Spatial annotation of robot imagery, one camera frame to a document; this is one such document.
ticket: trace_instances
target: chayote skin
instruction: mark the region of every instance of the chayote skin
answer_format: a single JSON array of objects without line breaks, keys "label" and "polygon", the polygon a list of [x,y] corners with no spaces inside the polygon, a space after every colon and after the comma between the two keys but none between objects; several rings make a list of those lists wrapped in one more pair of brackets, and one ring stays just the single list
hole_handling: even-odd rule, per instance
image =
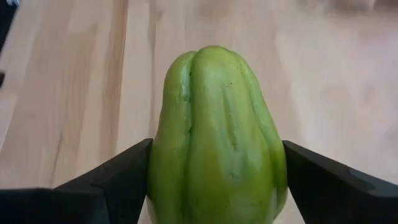
[{"label": "chayote skin", "polygon": [[264,224],[283,209],[282,141],[237,53],[209,46],[171,65],[148,175],[154,223]]}]

